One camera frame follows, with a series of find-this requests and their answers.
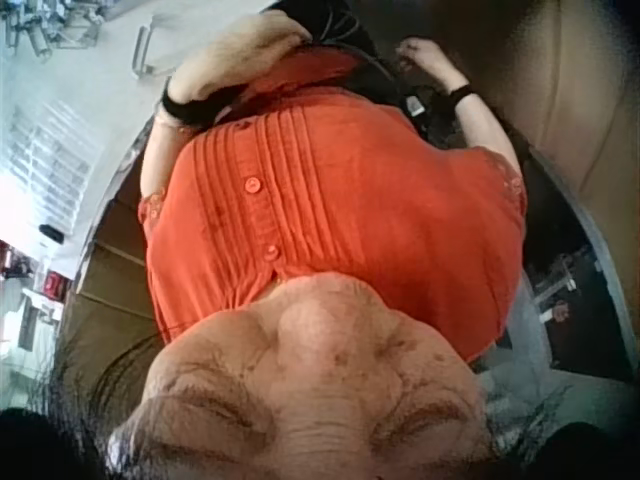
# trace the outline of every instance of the shirt button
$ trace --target shirt button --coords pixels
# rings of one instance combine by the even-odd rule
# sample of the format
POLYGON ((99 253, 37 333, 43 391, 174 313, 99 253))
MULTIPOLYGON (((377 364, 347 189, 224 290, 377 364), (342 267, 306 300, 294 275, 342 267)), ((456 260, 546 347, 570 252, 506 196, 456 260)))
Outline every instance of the shirt button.
POLYGON ((261 188, 262 182, 256 177, 249 177, 246 182, 244 182, 244 189, 248 193, 258 193, 261 188))
POLYGON ((273 262, 280 257, 280 249, 275 245, 269 245, 267 249, 264 251, 264 259, 267 262, 273 262))

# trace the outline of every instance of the elderly woman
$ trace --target elderly woman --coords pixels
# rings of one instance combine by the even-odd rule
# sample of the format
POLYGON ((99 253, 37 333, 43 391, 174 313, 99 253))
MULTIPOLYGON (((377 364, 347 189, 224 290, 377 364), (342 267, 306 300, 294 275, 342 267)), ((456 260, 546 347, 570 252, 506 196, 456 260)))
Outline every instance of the elderly woman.
POLYGON ((492 455, 468 362, 518 282, 516 155, 435 43, 398 54, 467 149, 343 86, 375 54, 359 28, 328 41, 344 4, 280 6, 167 84, 139 212, 166 346, 112 445, 168 478, 464 476, 492 455))

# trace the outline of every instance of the black bracelet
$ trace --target black bracelet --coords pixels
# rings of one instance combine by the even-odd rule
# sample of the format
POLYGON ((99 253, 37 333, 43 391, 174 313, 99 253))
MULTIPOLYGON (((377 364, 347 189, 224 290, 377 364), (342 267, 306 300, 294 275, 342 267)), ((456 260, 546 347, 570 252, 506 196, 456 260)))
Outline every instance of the black bracelet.
POLYGON ((169 97, 169 80, 167 80, 164 91, 162 92, 162 106, 169 115, 190 127, 208 127, 213 125, 218 114, 225 107, 231 105, 246 88, 246 85, 225 87, 212 93, 206 100, 177 103, 169 97))
POLYGON ((451 109, 451 111, 455 111, 456 107, 463 98, 468 97, 469 95, 473 95, 474 93, 476 92, 473 91, 473 88, 471 88, 471 85, 469 85, 468 83, 464 87, 457 88, 456 90, 451 92, 448 97, 449 108, 451 109))

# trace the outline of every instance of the nose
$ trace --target nose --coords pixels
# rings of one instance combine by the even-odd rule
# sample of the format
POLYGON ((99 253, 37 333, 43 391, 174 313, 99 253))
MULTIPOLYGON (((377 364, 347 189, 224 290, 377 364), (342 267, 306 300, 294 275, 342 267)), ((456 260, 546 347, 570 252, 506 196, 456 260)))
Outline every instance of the nose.
POLYGON ((375 367, 374 322, 340 295, 305 299, 288 308, 278 330, 278 357, 289 373, 344 378, 375 367))

